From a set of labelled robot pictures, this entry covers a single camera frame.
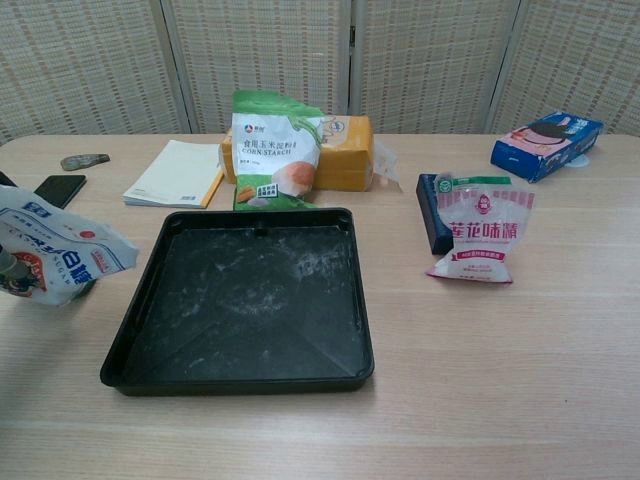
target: navy blue box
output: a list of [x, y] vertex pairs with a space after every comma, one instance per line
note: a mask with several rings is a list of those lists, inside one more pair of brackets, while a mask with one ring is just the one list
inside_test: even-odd
[[496, 141], [491, 163], [537, 182], [589, 150], [602, 123], [554, 112]]
[[453, 248], [451, 230], [442, 223], [438, 215], [438, 199], [434, 180], [437, 175], [423, 173], [418, 177], [416, 195], [422, 210], [424, 225], [427, 227], [431, 253], [434, 255], [446, 255]]

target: woven screen panel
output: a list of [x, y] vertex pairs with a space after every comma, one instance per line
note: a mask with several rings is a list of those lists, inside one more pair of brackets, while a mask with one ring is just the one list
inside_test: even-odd
[[362, 71], [352, 72], [361, 91], [351, 93], [362, 113], [377, 132], [480, 131], [512, 12], [512, 0], [366, 2]]
[[0, 3], [0, 143], [179, 132], [148, 2]]
[[555, 110], [640, 135], [640, 2], [531, 0], [491, 126]]
[[231, 95], [239, 88], [279, 91], [326, 113], [346, 113], [343, 0], [171, 3], [201, 132], [230, 127]]

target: tray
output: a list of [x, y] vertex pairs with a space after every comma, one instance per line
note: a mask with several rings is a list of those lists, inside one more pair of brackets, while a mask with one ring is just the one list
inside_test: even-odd
[[100, 378], [128, 395], [337, 391], [373, 367], [351, 212], [178, 212]]

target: corn starch bag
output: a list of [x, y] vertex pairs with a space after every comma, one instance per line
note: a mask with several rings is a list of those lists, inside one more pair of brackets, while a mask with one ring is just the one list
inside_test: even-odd
[[317, 108], [275, 92], [233, 94], [235, 210], [309, 207], [320, 156], [322, 120]]
[[505, 255], [522, 238], [534, 194], [509, 177], [435, 180], [438, 214], [453, 235], [453, 249], [428, 272], [434, 277], [511, 283]]

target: white paper notebook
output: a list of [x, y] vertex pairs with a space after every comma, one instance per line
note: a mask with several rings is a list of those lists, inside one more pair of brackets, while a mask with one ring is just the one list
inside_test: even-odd
[[224, 173], [220, 145], [169, 140], [129, 190], [127, 205], [206, 208]]

